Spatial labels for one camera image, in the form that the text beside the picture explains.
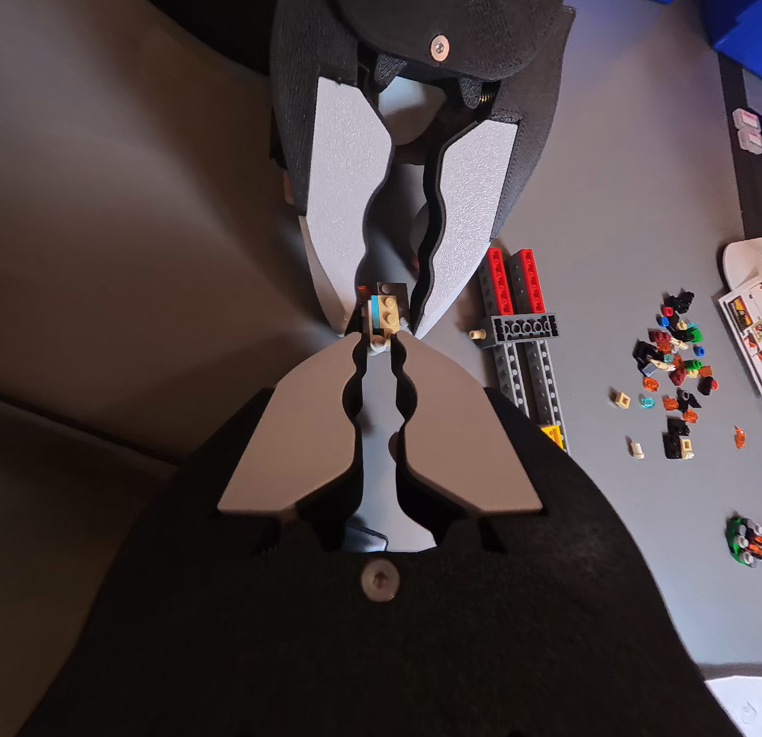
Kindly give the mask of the lego sticker sheet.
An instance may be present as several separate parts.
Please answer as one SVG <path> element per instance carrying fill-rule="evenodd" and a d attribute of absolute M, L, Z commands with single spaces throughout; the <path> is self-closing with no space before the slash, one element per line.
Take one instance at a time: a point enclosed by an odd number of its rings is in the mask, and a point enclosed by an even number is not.
<path fill-rule="evenodd" d="M 721 296 L 719 309 L 729 325 L 741 361 L 761 394 L 761 277 L 749 278 Z"/>

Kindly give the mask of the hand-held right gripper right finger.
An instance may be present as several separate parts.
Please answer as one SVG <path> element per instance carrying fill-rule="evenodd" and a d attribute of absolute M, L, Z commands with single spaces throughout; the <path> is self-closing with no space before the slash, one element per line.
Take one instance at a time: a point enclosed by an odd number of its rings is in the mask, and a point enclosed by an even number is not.
<path fill-rule="evenodd" d="M 397 498 L 413 520 L 540 512 L 542 504 L 485 389 L 406 332 L 392 340 Z"/>

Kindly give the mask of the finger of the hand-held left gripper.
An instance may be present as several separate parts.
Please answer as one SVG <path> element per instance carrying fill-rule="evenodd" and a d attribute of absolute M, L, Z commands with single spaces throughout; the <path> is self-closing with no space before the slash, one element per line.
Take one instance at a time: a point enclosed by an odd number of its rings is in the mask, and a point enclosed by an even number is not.
<path fill-rule="evenodd" d="M 410 301 L 417 338 L 456 300 L 490 245 L 517 132 L 514 123 L 471 123 L 426 164 L 429 213 Z"/>
<path fill-rule="evenodd" d="M 367 254 L 367 210 L 386 181 L 393 141 L 376 107 L 356 86 L 319 77 L 309 195 L 300 228 L 321 309 L 343 336 Z"/>

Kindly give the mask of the lego campfire model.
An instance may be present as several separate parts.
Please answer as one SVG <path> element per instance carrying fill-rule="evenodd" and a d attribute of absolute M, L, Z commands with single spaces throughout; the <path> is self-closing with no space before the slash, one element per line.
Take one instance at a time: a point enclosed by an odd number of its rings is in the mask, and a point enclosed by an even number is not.
<path fill-rule="evenodd" d="M 725 538 L 733 558 L 741 565 L 755 568 L 761 564 L 761 525 L 735 514 L 727 519 Z"/>

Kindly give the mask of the scatter of small colourful pieces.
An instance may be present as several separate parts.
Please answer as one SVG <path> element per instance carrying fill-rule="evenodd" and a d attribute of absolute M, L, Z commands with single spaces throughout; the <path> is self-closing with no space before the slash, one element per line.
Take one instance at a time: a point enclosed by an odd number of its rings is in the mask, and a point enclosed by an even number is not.
<path fill-rule="evenodd" d="M 662 440 L 669 460 L 694 458 L 691 431 L 702 407 L 698 397 L 709 397 L 719 388 L 712 367 L 705 361 L 702 331 L 689 317 L 694 298 L 685 289 L 666 295 L 646 340 L 638 340 L 633 347 L 643 395 L 653 398 L 665 380 L 673 388 L 672 393 L 662 395 L 666 412 Z"/>

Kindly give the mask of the grey red lego beam frame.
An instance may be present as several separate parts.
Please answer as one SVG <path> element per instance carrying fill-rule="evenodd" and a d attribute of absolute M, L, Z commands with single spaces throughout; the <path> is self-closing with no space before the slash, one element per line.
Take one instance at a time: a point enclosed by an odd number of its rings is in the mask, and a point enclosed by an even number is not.
<path fill-rule="evenodd" d="M 500 248 L 490 247 L 476 277 L 486 317 L 470 331 L 471 341 L 491 351 L 501 393 L 568 452 L 549 350 L 558 324 L 546 311 L 533 251 L 505 257 Z"/>

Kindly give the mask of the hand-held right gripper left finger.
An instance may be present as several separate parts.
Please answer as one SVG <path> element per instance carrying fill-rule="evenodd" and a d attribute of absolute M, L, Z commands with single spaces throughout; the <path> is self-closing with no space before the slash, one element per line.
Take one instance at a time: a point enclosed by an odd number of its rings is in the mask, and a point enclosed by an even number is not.
<path fill-rule="evenodd" d="M 347 473 L 361 441 L 344 392 L 357 377 L 354 332 L 317 352 L 282 378 L 219 501 L 218 510 L 280 518 Z"/>

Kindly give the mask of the white wooden book stand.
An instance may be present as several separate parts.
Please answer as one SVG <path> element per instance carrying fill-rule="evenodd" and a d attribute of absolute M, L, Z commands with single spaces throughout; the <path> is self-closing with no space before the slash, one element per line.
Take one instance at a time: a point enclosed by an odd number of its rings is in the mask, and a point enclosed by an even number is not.
<path fill-rule="evenodd" d="M 760 237 L 729 243 L 722 251 L 722 273 L 732 291 L 761 276 Z"/>

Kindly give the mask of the small tan grey lego assembly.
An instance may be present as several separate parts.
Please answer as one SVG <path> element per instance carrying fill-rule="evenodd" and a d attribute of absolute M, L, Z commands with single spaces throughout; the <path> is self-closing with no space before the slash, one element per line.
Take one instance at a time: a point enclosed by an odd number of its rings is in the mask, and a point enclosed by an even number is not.
<path fill-rule="evenodd" d="M 410 330 L 408 286 L 403 282 L 377 282 L 357 286 L 356 329 L 368 338 L 368 352 L 389 350 L 392 335 Z"/>

